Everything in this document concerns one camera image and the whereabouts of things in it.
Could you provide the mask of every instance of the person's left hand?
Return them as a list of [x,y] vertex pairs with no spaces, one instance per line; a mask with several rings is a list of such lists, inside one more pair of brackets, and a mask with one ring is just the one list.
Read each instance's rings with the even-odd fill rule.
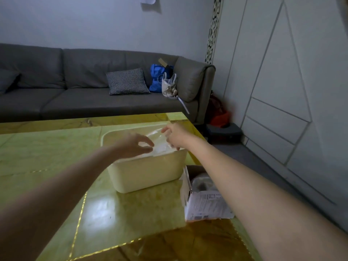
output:
[[[139,142],[145,142],[149,146],[140,146]],[[141,154],[150,153],[154,143],[144,135],[129,134],[122,140],[117,141],[113,147],[119,151],[118,159],[133,158]]]

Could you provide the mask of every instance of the person's right arm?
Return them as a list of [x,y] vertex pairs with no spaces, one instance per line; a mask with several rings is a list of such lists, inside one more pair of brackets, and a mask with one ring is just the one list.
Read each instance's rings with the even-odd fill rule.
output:
[[201,162],[263,260],[347,260],[348,236],[319,213],[179,124],[167,130]]

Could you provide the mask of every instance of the plastic storage bin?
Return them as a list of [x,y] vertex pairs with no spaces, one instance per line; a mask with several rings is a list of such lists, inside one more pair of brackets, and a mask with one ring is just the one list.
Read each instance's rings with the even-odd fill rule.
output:
[[107,168],[118,192],[128,193],[180,178],[187,150],[177,151],[168,145],[166,137],[160,132],[164,125],[115,130],[102,136],[102,146],[110,145],[131,132],[147,135],[155,144],[153,152],[120,159]]

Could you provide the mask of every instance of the hand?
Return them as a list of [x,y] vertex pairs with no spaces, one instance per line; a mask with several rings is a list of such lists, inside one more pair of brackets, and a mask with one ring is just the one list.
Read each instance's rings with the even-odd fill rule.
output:
[[[140,146],[139,142],[145,142],[149,146]],[[118,158],[133,158],[141,154],[150,153],[153,150],[154,143],[144,135],[129,134],[122,140],[117,141],[113,148],[115,148],[119,156]]]
[[166,134],[167,142],[176,147],[177,150],[187,148],[187,142],[194,136],[178,123],[167,124],[161,132]]

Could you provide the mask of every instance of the person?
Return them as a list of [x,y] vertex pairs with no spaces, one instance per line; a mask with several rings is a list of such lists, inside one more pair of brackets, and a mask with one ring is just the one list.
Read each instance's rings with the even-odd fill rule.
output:
[[[162,133],[172,146],[188,149],[202,163],[264,261],[347,259],[348,236],[319,213],[180,124],[168,124]],[[0,259],[35,260],[107,166],[151,152],[153,146],[146,136],[129,135],[8,205],[0,214]]]

